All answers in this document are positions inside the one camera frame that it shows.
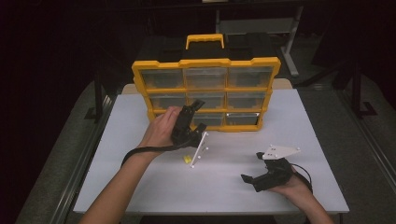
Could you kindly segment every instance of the yellow organizer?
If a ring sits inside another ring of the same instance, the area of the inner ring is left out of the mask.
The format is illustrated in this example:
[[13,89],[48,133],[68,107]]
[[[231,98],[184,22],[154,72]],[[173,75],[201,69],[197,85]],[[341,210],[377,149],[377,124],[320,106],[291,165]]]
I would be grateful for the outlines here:
[[280,60],[267,34],[149,37],[134,62],[134,84],[155,119],[170,105],[205,104],[195,113],[208,130],[258,131]]

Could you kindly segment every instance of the person's left hand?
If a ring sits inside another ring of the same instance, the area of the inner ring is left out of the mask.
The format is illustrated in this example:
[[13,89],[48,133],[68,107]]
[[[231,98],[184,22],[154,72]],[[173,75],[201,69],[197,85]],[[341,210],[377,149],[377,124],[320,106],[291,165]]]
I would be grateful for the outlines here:
[[180,110],[181,107],[169,106],[164,114],[161,114],[150,123],[137,147],[172,146],[171,134]]

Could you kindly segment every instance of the transparent drawer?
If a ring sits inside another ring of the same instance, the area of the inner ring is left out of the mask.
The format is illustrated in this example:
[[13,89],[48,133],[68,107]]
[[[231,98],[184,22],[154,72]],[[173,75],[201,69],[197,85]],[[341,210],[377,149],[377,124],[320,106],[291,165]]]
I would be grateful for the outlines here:
[[195,114],[192,122],[195,126],[203,123],[207,126],[221,126],[223,121],[222,113],[203,113],[203,114]]
[[221,90],[225,87],[227,68],[186,68],[186,85],[190,90]]
[[147,89],[183,87],[181,69],[148,69],[140,70],[140,74]]
[[265,92],[228,92],[227,108],[262,108]]
[[201,108],[215,109],[223,108],[224,92],[190,92],[187,93],[188,104],[191,105],[195,100],[202,100],[205,104]]
[[272,66],[231,67],[228,87],[268,87],[272,72]]
[[149,99],[153,109],[166,109],[171,105],[183,106],[186,104],[186,95],[184,93],[150,94]]
[[260,113],[227,113],[225,121],[227,125],[256,125]]

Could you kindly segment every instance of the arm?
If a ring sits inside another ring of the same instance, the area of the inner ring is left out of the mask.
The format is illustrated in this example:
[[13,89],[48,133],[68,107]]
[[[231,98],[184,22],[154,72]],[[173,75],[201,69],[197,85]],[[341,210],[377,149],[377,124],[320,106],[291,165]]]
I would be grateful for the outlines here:
[[297,176],[293,175],[286,185],[277,186],[270,190],[286,196],[306,214],[312,224],[333,224],[326,210]]
[[[179,111],[179,107],[171,106],[152,121],[137,147],[172,146],[170,136]],[[131,156],[102,190],[80,223],[118,223],[143,173],[160,154],[161,152],[143,152]]]

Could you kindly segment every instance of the small yellow piece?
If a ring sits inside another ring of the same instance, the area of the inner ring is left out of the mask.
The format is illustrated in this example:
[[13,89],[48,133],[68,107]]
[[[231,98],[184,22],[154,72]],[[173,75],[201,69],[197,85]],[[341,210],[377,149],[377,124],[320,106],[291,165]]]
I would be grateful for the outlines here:
[[186,164],[189,164],[192,161],[191,156],[187,155],[183,157],[184,162],[186,162]]

